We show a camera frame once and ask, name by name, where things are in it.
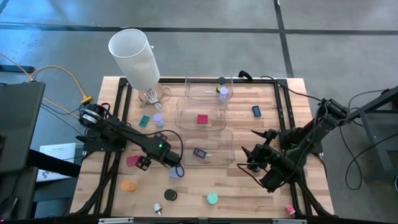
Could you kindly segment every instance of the white cable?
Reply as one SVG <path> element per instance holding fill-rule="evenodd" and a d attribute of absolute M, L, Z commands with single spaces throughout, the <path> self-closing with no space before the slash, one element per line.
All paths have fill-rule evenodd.
<path fill-rule="evenodd" d="M 153 105 L 155 105 L 155 107 L 158 111 L 163 110 L 163 106 L 160 104 L 160 101 L 157 98 L 157 94 L 156 94 L 155 90 L 150 89 L 146 93 L 144 93 L 144 95 L 147 98 L 149 103 L 152 103 Z"/>
<path fill-rule="evenodd" d="M 169 100 L 169 99 L 172 97 L 172 95 L 173 95 L 172 89 L 171 89 L 169 86 L 163 86 L 163 88 L 166 88 L 166 89 L 169 90 L 169 97 L 168 97 L 167 99 L 160 100 L 160 102 L 166 102 L 166 101 Z"/>

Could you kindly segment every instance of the black puck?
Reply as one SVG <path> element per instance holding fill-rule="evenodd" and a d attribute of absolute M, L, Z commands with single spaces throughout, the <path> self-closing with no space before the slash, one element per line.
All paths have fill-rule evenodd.
<path fill-rule="evenodd" d="M 177 193 L 172 189 L 167 189 L 164 192 L 164 198 L 166 198 L 166 200 L 174 201 L 175 199 L 177 199 Z"/>
<path fill-rule="evenodd" d="M 226 83 L 226 79 L 224 77 L 219 77 L 217 79 L 218 84 L 224 85 Z"/>

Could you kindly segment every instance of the orange round object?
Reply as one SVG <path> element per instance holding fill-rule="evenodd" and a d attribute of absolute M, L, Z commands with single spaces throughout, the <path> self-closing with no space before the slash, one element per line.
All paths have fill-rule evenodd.
<path fill-rule="evenodd" d="M 124 181 L 122 181 L 122 183 L 120 184 L 120 188 L 121 188 L 122 190 L 127 190 L 127 191 L 130 191 L 130 192 L 135 191 L 136 187 L 137 187 L 136 184 L 133 184 L 132 182 L 130 182 L 130 181 L 128 181 L 128 180 L 124 180 Z"/>

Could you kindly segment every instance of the mint green round object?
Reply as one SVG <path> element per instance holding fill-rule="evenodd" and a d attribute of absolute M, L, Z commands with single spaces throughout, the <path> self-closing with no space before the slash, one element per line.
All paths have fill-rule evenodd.
<path fill-rule="evenodd" d="M 218 201 L 218 196 L 216 193 L 210 193 L 207 195 L 207 202 L 214 205 Z"/>

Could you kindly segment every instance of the yellow cable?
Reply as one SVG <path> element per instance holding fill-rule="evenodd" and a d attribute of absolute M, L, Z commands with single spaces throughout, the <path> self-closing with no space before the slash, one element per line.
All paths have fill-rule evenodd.
<path fill-rule="evenodd" d="M 59 67 L 59 66 L 56 66 L 56 65 L 48 65 L 48 66 L 45 66 L 45 67 L 42 67 L 42 68 L 37 69 L 37 70 L 34 71 L 32 74 L 28 75 L 27 82 L 31 82 L 31 81 L 35 80 L 34 75 L 37 76 L 37 74 L 38 74 L 39 71 L 41 71 L 41 70 L 43 70 L 43 69 L 46 69 L 46 68 L 59 68 L 59 69 L 65 71 L 66 73 L 68 73 L 68 74 L 74 79 L 74 81 L 75 81 L 77 87 L 78 87 L 79 90 L 80 90 L 80 93 L 81 93 L 83 99 L 87 97 L 87 96 L 85 95 L 85 93 L 83 92 L 83 90 L 81 89 L 80 84 L 79 84 L 79 82 L 77 81 L 77 79 L 75 78 L 75 76 L 74 76 L 71 72 L 69 72 L 68 70 L 66 70 L 65 68 L 62 68 L 62 67 Z"/>
<path fill-rule="evenodd" d="M 49 66 L 46 66 L 46 67 L 42 67 L 42 68 L 40 68 L 40 69 L 34 71 L 32 74 L 29 75 L 18 63 L 16 63 L 15 61 L 13 61 L 13 59 L 11 59 L 11 58 L 5 56 L 5 55 L 2 54 L 2 53 L 0 53 L 0 56 L 3 56 L 4 58 L 8 59 L 8 60 L 9 60 L 10 62 L 12 62 L 13 64 L 17 65 L 17 66 L 19 67 L 19 69 L 21 69 L 21 70 L 28 76 L 28 79 L 27 79 L 28 82 L 33 81 L 34 78 L 32 78 L 32 77 L 33 77 L 35 74 L 37 74 L 37 72 L 39 72 L 39 71 L 41 71 L 41 70 L 43 70 L 43 69 L 45 69 L 45 68 L 59 68 L 59 69 L 61 69 L 61 70 L 65 71 L 65 72 L 67 72 L 69 75 L 72 76 L 72 78 L 73 78 L 74 81 L 76 82 L 76 84 L 77 84 L 77 86 L 78 86 L 78 88 L 79 88 L 81 94 L 83 95 L 83 101 L 90 97 L 90 96 L 87 96 L 87 95 L 84 94 L 84 92 L 83 92 L 83 90 L 81 89 L 80 84 L 79 84 L 79 82 L 77 81 L 77 79 L 75 78 L 75 76 L 74 76 L 71 72 L 69 72 L 68 70 L 66 70 L 66 69 L 64 69 L 64 68 L 62 68 L 62 67 L 59 67 L 59 66 L 56 66 L 56 65 L 49 65 Z M 60 106 L 60 105 L 58 105 L 58 104 L 52 102 L 51 100 L 47 99 L 46 97 L 43 96 L 43 99 L 44 99 L 45 101 L 51 103 L 52 105 L 54 105 L 54 106 L 56 106 L 56 107 L 58 107 L 58 108 L 63 109 L 64 111 L 66 111 L 66 112 L 69 113 L 70 115 L 72 115 L 72 116 L 74 116 L 74 117 L 76 117 L 76 118 L 79 118 L 79 117 L 78 117 L 77 115 L 75 115 L 74 113 L 71 113 L 70 111 L 68 111 L 68 110 L 65 109 L 64 107 L 62 107 L 62 106 Z"/>

